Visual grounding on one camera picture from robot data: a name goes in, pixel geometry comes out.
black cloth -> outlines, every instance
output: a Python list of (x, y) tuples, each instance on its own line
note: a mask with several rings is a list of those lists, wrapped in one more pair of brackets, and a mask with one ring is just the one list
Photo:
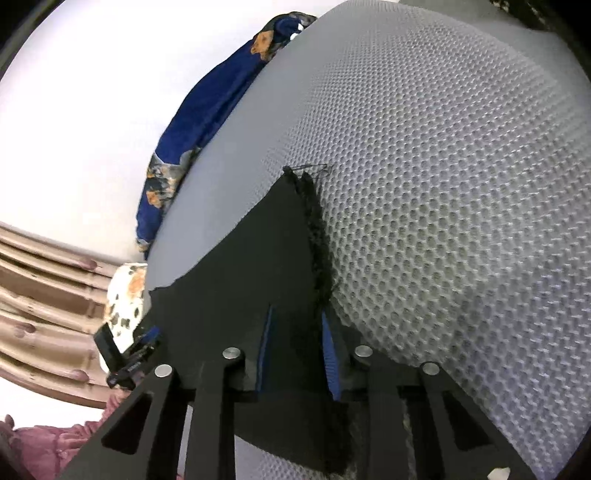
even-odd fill
[(272, 308), (262, 389), (256, 403), (236, 404), (235, 433), (308, 468), (342, 471), (345, 412), (327, 387), (314, 280), (304, 203), (293, 178), (283, 176), (186, 275), (150, 292), (151, 309), (135, 334), (157, 325), (164, 346), (152, 363), (171, 364), (191, 390), (204, 362), (227, 347), (245, 353), (247, 371), (255, 368)]

gray mesh fabric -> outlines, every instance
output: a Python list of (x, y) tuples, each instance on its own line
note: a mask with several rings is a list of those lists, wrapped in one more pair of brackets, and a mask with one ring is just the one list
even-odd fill
[[(553, 478), (591, 423), (588, 107), (471, 26), (342, 4), (273, 59), (204, 149), (148, 288), (213, 248), (283, 165), (329, 164), (343, 321), (394, 359), (442, 362)], [(268, 477), (304, 475), (269, 458)]]

navy floral fabric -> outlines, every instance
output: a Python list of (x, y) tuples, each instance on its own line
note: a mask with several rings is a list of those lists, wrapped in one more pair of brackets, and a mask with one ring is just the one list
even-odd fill
[(213, 138), (263, 67), (316, 17), (278, 15), (193, 87), (160, 137), (136, 215), (136, 237), (147, 257), (164, 215), (199, 152)]

metal screw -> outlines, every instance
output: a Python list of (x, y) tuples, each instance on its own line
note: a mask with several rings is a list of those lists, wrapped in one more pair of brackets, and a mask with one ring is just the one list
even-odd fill
[(227, 360), (234, 360), (235, 358), (238, 358), (240, 356), (242, 352), (240, 351), (239, 348), (236, 348), (235, 346), (231, 346), (226, 348), (223, 351), (223, 357)]
[(427, 375), (437, 375), (439, 373), (439, 365), (434, 364), (433, 362), (427, 362), (423, 365), (423, 371)]
[(511, 474), (511, 469), (506, 468), (495, 468), (488, 474), (488, 480), (508, 480)]
[(154, 373), (158, 378), (165, 378), (173, 372), (173, 367), (167, 364), (162, 364), (156, 367)]
[(355, 349), (355, 355), (360, 356), (361, 358), (367, 358), (371, 356), (373, 352), (374, 351), (371, 349), (371, 347), (368, 347), (367, 345), (359, 345)]

pink fabric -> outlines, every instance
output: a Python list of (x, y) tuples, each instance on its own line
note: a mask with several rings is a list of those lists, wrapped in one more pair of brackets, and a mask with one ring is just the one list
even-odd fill
[(111, 395), (100, 421), (64, 429), (35, 426), (14, 430), (14, 421), (8, 415), (0, 422), (0, 429), (11, 434), (10, 447), (36, 480), (54, 480), (126, 396), (123, 392)]

